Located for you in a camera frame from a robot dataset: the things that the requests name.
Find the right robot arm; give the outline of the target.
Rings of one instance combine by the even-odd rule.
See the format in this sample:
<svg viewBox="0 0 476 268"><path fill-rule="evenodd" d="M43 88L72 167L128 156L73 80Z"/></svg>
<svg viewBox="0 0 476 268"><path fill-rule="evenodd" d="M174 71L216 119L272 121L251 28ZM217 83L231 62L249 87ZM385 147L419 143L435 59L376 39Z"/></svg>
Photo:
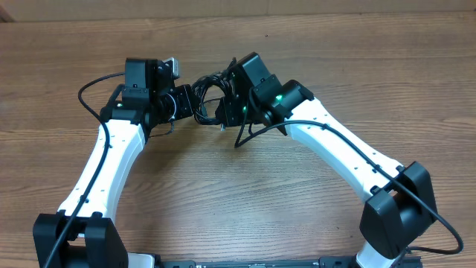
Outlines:
<svg viewBox="0 0 476 268"><path fill-rule="evenodd" d="M397 267L407 247L432 225L431 176L420 163L404 166L374 150L339 123L296 80L281 83L252 52L223 72L227 83L216 117L227 127L261 123L307 146L335 170L364 204L365 239L355 267Z"/></svg>

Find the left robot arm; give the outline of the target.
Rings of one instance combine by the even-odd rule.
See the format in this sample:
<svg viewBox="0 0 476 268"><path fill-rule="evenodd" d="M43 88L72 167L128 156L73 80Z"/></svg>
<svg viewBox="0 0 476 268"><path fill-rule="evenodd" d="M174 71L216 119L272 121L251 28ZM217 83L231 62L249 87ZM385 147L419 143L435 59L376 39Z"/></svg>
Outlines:
<svg viewBox="0 0 476 268"><path fill-rule="evenodd" d="M54 214L40 214L33 240L41 267L161 267L158 255L129 252L115 227L131 167L159 124L193 114L190 86L176 86L179 62L126 60L124 82L94 117L94 149L68 197Z"/></svg>

